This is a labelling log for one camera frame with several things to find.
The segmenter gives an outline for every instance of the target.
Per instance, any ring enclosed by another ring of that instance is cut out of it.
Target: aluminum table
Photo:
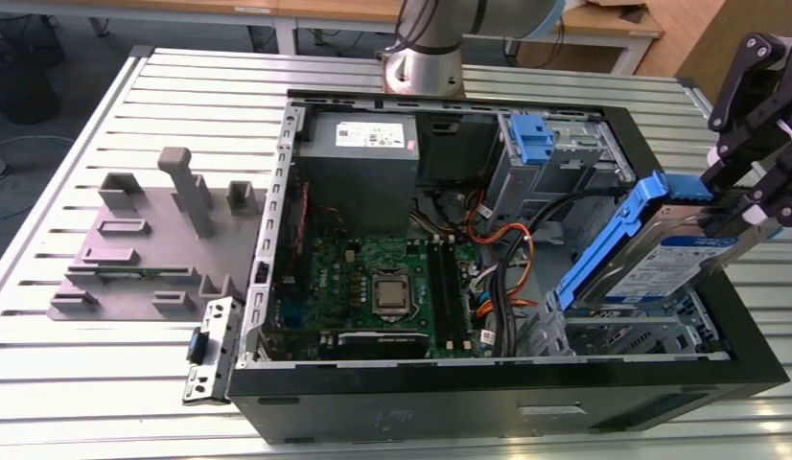
[[[671,79],[480,66],[466,66],[464,79],[472,98],[622,105],[666,169],[705,168],[709,106]],[[136,172],[142,186],[168,186],[158,151],[184,146],[209,187],[231,180],[265,187],[288,88],[380,91],[380,64],[168,49],[128,59],[0,264],[0,459],[792,460],[792,382],[637,433],[268,446],[233,406],[181,405],[196,324],[49,321],[48,300],[102,204],[106,173]],[[792,233],[727,274],[792,378]]]

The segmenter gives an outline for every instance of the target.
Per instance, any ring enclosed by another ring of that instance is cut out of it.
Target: gray floor
[[[60,16],[57,19],[56,33],[68,58],[61,64],[48,68],[46,72],[61,99],[60,113],[52,120],[32,126],[12,125],[0,113],[0,141],[29,135],[74,139],[129,50],[137,44],[200,50],[253,51],[251,34],[245,27],[113,19],[109,22],[110,34],[98,38],[85,18]],[[300,30],[300,54],[372,58],[375,51],[392,43],[391,34],[364,33],[359,39],[357,37],[357,32],[343,32],[324,37],[327,46],[315,46],[309,31]],[[264,52],[276,52],[275,36],[268,28],[253,28],[252,40]],[[468,40],[463,46],[464,62],[504,65],[500,46],[498,40]],[[66,152],[68,143],[57,140],[25,140],[0,147],[1,157],[14,169],[10,176],[0,180],[0,217],[34,203]],[[25,214],[21,214],[0,219],[0,256],[24,217]]]

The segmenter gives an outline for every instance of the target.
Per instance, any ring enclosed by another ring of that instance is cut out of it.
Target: sticker
[[[495,333],[492,333],[487,329],[480,330],[480,343],[484,345],[494,345],[495,344]]]
[[[735,243],[735,238],[667,237],[609,290],[605,301],[635,304],[667,297],[699,272],[699,264]]]
[[[483,203],[476,205],[476,212],[487,219],[492,216],[492,210],[488,209]]]
[[[402,149],[404,126],[400,123],[341,122],[335,126],[335,146]]]
[[[271,10],[268,8],[233,7],[232,9],[236,12],[257,12],[260,14],[269,14],[271,13]]]

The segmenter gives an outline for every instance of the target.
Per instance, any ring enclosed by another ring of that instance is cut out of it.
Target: white table leg
[[[279,41],[279,54],[295,56],[297,54],[297,24],[295,18],[273,18],[272,27],[276,29],[276,40]]]
[[[654,40],[650,37],[635,38],[629,41],[621,56],[617,58],[611,74],[634,75],[639,62],[651,46],[651,41]]]

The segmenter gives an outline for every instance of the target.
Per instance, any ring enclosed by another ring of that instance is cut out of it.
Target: metal bracket
[[[235,361],[244,306],[233,297],[207,303],[201,326],[188,350],[191,371],[181,402],[185,405],[229,404],[229,368]]]

